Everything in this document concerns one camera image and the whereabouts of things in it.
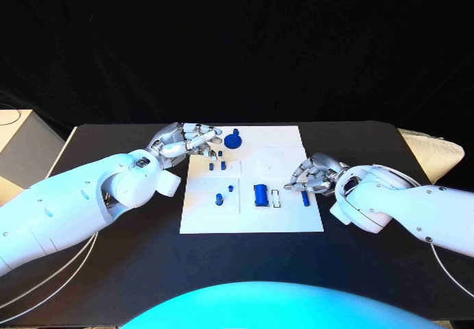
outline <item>black curtain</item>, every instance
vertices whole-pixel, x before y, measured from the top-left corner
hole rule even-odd
[[[428,0],[3,1],[0,102],[62,136],[82,123],[385,121],[465,147],[462,185],[471,16]]]

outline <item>black table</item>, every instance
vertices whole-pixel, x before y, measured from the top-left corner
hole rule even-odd
[[[291,124],[300,126],[308,155],[327,153],[349,165],[387,165],[428,183],[392,125],[373,121],[278,123]],[[52,174],[143,148],[163,126],[79,126]],[[429,319],[474,318],[474,299],[444,274],[428,243],[396,221],[379,234],[346,226],[328,212],[334,198],[317,197],[324,233],[180,234],[187,163],[189,160],[171,169],[183,178],[176,196],[168,198],[155,193],[148,204],[127,212],[99,232],[75,279],[10,325],[119,325],[191,290],[251,280],[295,282],[349,291]],[[0,279],[0,302],[30,288],[79,248],[73,246],[10,272]],[[442,249],[439,257],[454,277],[474,291],[474,259]],[[76,265],[1,310],[3,319],[37,303]]]

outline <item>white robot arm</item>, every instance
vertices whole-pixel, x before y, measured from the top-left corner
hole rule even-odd
[[[47,178],[0,207],[0,276],[52,254],[109,225],[155,191],[171,197],[180,178],[167,169],[187,154],[216,160],[207,141],[220,143],[217,128],[173,123],[145,149],[115,154]]]
[[[308,181],[297,182],[304,172]],[[331,214],[346,225],[379,233],[395,218],[419,240],[474,257],[474,193],[421,186],[376,164],[350,168],[324,154],[302,162],[285,188],[336,194]]]

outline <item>white paper sheet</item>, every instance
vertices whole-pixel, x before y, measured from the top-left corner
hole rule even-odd
[[[284,190],[291,173],[307,158],[298,127],[220,127],[222,138],[233,128],[239,130],[242,145],[228,149],[223,143],[212,144],[216,153],[223,152],[213,162],[213,171],[209,158],[190,156],[180,233],[323,232],[314,195],[308,195],[305,207],[301,192]],[[226,162],[225,170],[220,161]],[[269,207],[255,206],[258,184],[268,187]],[[272,206],[271,190],[278,190],[279,208]],[[217,193],[225,200],[222,206],[215,204]]]

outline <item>cable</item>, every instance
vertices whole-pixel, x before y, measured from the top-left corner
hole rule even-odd
[[[10,105],[7,105],[7,104],[0,103],[0,105],[4,105],[4,106],[7,106],[9,108],[13,108],[13,110],[17,111],[17,118],[16,118],[11,122],[9,122],[9,123],[0,123],[0,125],[10,125],[10,124],[16,123],[16,122],[20,120],[21,112],[20,112],[20,110],[19,110],[17,108],[14,108],[13,106],[10,106]]]
[[[23,314],[27,314],[37,306],[40,306],[47,300],[49,300],[49,298],[52,298],[53,296],[55,296],[55,294],[63,289],[63,287],[65,287],[65,285],[69,283],[69,281],[72,280],[72,278],[75,277],[75,275],[76,275],[76,273],[78,273],[78,271],[81,270],[81,268],[82,268],[82,265],[83,265],[83,263],[86,262],[86,259],[88,259],[88,257],[89,257],[89,255],[91,255],[91,251],[92,251],[92,248],[94,248],[94,244],[95,244],[95,240],[96,240],[96,235],[98,235],[98,233],[95,233],[92,236],[91,236],[91,238],[94,238],[94,240],[92,240],[92,245],[91,245],[91,248],[89,248],[89,251],[86,252],[86,257],[83,258],[83,260],[82,260],[82,263],[81,263],[81,265],[79,265],[79,267],[76,268],[76,271],[72,273],[72,276],[68,278],[68,280],[66,280],[66,282],[62,284],[62,286],[56,289],[56,291],[32,307],[32,308],[29,308],[26,311],[23,311],[21,313],[19,313],[19,314],[16,314],[13,317],[9,317],[6,320],[1,320],[0,321],[0,324],[3,324],[4,322],[7,322],[7,321],[10,321],[10,320],[13,320],[13,319],[16,319],[17,317],[20,317]]]
[[[62,272],[62,270],[70,265],[70,263],[75,261],[75,259],[79,257],[79,255],[83,253],[83,250],[86,249],[86,246],[91,244],[94,236],[91,236],[89,240],[86,241],[86,244],[82,246],[82,249],[76,253],[76,256],[66,262],[65,266],[29,290],[24,291],[13,300],[6,302],[3,305],[0,305],[0,309],[4,308],[7,305],[10,305],[13,302],[16,302],[20,298],[23,298],[36,288],[39,288],[53,277]]]
[[[435,245],[434,245],[432,243],[431,243],[431,245],[432,245],[432,252],[434,252],[434,254],[435,254],[435,258],[436,258],[436,260],[438,260],[438,263],[439,263],[439,265],[441,265],[441,268],[442,268],[444,272],[447,273],[447,276],[451,278],[451,280],[452,280],[454,283],[459,286],[459,288],[467,292],[467,294],[468,294],[471,297],[474,297],[474,295],[472,295],[472,294],[470,293],[470,291],[461,286],[461,283],[458,283],[458,281],[455,281],[452,275],[451,275],[449,272],[447,271],[447,268],[444,267],[442,262],[441,262],[441,259],[439,259],[438,254],[436,254]]]

